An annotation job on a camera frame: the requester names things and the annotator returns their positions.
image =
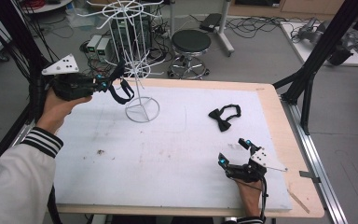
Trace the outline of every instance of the wire stand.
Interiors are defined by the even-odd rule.
[[[150,62],[147,59],[150,51],[146,49],[144,33],[144,18],[147,16],[159,17],[145,12],[145,7],[162,4],[163,0],[159,3],[147,4],[141,4],[135,0],[117,0],[108,5],[88,3],[92,6],[103,7],[103,9],[99,12],[79,16],[88,17],[103,14],[107,18],[103,25],[97,27],[97,29],[102,29],[106,24],[109,24],[117,60],[125,60],[125,77],[123,78],[136,84],[137,97],[127,103],[127,117],[140,123],[155,119],[159,114],[159,103],[153,97],[142,96],[139,87],[141,86],[144,89],[141,80],[149,75],[163,74],[151,72],[151,66],[163,63],[164,60],[149,64]]]

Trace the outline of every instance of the hand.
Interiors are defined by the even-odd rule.
[[[64,118],[71,113],[72,109],[78,104],[90,101],[91,98],[91,96],[88,96],[73,101],[64,101],[57,97],[54,90],[50,88],[46,97],[43,115],[36,123],[36,127],[55,134],[62,126]]]
[[[261,189],[263,188],[262,182],[245,183],[242,180],[234,179],[240,190],[240,196],[245,214],[247,217],[260,217],[260,209],[258,203],[260,201]]]

